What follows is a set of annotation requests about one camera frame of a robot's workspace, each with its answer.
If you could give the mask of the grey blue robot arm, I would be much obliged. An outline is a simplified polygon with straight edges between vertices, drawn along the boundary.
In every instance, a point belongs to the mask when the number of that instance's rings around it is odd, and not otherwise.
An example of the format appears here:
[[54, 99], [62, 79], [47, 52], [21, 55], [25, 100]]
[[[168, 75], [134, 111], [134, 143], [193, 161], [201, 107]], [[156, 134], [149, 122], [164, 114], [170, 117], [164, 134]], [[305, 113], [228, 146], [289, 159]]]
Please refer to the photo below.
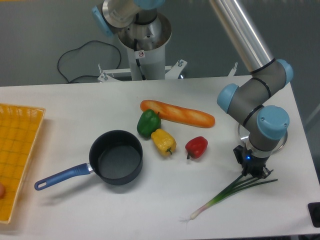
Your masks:
[[[249, 137], [233, 152], [243, 175], [266, 178], [266, 162], [287, 134], [287, 112], [265, 102], [293, 78], [285, 60], [275, 59], [241, 3], [236, 0], [210, 2], [251, 79], [244, 85], [229, 84], [217, 97], [220, 108], [243, 126]], [[105, 0], [92, 8], [92, 15], [108, 37], [117, 35], [126, 47], [133, 80], [165, 77], [165, 45], [172, 30], [160, 13], [161, 0]]]

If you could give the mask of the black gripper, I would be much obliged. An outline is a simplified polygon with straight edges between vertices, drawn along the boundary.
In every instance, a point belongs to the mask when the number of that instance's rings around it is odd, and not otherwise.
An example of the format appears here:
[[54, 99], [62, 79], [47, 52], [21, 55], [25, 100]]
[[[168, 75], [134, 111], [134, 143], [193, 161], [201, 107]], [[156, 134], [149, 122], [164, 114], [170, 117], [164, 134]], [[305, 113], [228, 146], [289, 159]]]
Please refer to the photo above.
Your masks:
[[255, 156], [251, 149], [247, 149], [245, 146], [238, 145], [233, 149], [235, 158], [242, 166], [242, 174], [248, 175], [253, 173], [253, 177], [257, 179], [266, 179], [272, 172], [273, 169], [269, 170], [266, 168], [266, 162], [269, 157], [258, 157]]

